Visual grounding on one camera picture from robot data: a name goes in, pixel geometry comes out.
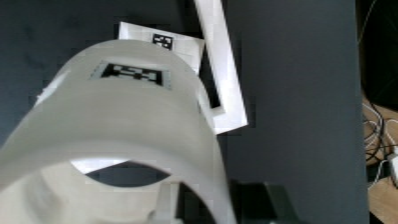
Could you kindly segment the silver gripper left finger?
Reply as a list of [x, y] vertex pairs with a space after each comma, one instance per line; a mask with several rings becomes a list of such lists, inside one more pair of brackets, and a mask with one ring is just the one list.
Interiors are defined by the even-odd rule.
[[180, 199], [180, 183], [164, 182], [161, 185], [155, 211], [150, 215], [148, 224], [182, 224], [177, 217]]

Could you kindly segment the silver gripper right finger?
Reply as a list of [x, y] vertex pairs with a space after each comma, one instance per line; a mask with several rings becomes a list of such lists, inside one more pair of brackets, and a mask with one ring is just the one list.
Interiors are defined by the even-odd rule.
[[232, 181], [230, 195], [239, 224], [306, 224], [281, 185]]

